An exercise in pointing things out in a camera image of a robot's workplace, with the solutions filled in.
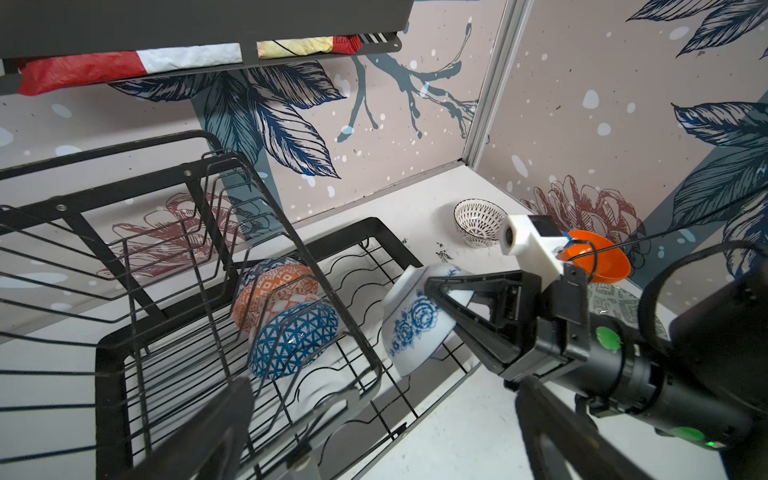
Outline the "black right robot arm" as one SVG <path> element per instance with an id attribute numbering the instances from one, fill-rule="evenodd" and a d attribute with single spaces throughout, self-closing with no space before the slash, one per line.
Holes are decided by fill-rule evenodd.
<path id="1" fill-rule="evenodd" d="M 767 470 L 767 270 L 759 267 L 656 332 L 672 270 L 645 288 L 634 328 L 591 313 L 587 273 L 551 283 L 523 270 L 434 276 L 427 296 L 481 363 L 516 395 L 537 479 L 640 479 L 595 419 L 625 415 L 718 453 L 729 476 Z"/>

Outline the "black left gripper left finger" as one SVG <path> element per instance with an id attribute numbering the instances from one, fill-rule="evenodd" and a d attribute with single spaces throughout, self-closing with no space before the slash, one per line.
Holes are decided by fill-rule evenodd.
<path id="1" fill-rule="evenodd" d="M 233 479 L 249 438 L 254 396 L 242 377 L 218 393 L 123 479 Z"/>

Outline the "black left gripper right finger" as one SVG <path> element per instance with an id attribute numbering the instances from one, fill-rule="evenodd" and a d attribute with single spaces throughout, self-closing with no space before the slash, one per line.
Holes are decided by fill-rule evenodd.
<path id="1" fill-rule="evenodd" d="M 590 423 L 534 378 L 515 400 L 530 468 L 536 479 L 647 479 L 649 476 L 605 441 Z"/>

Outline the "white brown patterned bowl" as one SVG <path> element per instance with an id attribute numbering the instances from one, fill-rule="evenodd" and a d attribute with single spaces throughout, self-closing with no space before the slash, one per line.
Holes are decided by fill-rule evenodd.
<path id="1" fill-rule="evenodd" d="M 497 245 L 507 216 L 497 204 L 478 198 L 462 200 L 453 210 L 457 233 L 471 248 Z"/>

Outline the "green grey patterned bowl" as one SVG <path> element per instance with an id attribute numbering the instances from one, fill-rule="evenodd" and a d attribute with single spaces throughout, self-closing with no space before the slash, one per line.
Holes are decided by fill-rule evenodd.
<path id="1" fill-rule="evenodd" d="M 591 313 L 616 318 L 639 329 L 639 297 L 613 284 L 593 283 L 588 286 L 588 308 Z"/>

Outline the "blue floral bowl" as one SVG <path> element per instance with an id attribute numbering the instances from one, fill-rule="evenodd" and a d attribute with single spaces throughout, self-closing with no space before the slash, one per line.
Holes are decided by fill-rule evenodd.
<path id="1" fill-rule="evenodd" d="M 423 365 L 456 326 L 455 320 L 427 296 L 427 279 L 468 274 L 449 263 L 410 265 L 385 295 L 382 339 L 399 376 L 407 377 Z"/>

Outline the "orange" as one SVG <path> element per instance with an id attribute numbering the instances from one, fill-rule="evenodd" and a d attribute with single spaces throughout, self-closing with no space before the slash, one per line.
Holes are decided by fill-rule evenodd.
<path id="1" fill-rule="evenodd" d="M 265 259 L 241 277 L 232 319 L 239 330 L 251 333 L 319 290 L 314 273 L 304 263 L 291 257 Z"/>

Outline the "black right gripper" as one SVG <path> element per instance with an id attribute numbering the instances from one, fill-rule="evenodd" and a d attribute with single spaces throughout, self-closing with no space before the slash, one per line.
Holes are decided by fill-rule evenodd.
<path id="1" fill-rule="evenodd" d="M 590 359 L 586 272 L 570 264 L 547 287 L 522 270 L 432 276 L 426 294 L 487 370 L 508 384 L 554 381 Z"/>

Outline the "red cassava chips bag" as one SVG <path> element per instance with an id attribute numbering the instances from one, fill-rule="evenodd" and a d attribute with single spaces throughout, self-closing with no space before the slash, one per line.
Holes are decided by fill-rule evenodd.
<path id="1" fill-rule="evenodd" d="M 260 59 L 280 59 L 320 53 L 353 55 L 362 47 L 357 36 L 269 40 L 257 43 Z M 37 96 L 54 90 L 106 83 L 146 75 L 243 61 L 237 43 L 69 55 L 24 61 L 19 67 L 18 93 Z"/>

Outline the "orange plastic bowl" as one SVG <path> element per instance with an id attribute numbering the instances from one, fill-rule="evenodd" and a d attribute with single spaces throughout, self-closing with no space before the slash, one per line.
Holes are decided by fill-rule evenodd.
<path id="1" fill-rule="evenodd" d="M 557 258 L 584 269 L 593 283 L 614 284 L 631 273 L 627 256 L 607 238 L 586 230 L 572 230 L 568 238 Z"/>

